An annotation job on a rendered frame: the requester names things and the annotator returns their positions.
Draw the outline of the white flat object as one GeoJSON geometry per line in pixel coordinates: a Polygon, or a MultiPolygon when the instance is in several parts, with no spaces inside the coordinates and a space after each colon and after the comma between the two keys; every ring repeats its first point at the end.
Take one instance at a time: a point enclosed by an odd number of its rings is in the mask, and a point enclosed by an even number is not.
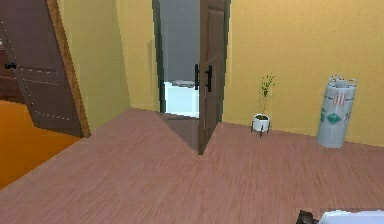
{"type": "Polygon", "coordinates": [[[384,224],[384,211],[325,212],[318,224],[384,224]]]}

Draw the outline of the dark brown panelled room door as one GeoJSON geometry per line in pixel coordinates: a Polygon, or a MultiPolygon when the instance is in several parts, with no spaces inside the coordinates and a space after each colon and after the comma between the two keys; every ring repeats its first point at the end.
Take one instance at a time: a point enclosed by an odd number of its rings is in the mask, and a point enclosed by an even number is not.
{"type": "Polygon", "coordinates": [[[0,42],[34,125],[81,137],[46,0],[0,0],[0,42]]]}

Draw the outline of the white bathtub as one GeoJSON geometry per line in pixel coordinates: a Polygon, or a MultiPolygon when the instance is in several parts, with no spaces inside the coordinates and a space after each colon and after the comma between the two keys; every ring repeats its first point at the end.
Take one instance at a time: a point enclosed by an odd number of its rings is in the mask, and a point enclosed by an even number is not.
{"type": "Polygon", "coordinates": [[[199,91],[193,81],[173,80],[164,83],[165,112],[187,117],[199,117],[199,91]]]}

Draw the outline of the green plant in white pot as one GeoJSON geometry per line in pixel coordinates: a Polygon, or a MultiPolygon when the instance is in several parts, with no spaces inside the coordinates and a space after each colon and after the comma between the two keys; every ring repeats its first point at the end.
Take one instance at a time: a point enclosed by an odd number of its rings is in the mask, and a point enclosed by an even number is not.
{"type": "Polygon", "coordinates": [[[270,92],[270,89],[275,85],[274,82],[275,76],[270,73],[262,78],[261,81],[261,103],[262,103],[262,112],[255,114],[251,123],[251,132],[256,132],[259,134],[259,137],[262,137],[264,133],[269,133],[271,118],[265,114],[267,106],[267,98],[270,92]]]}

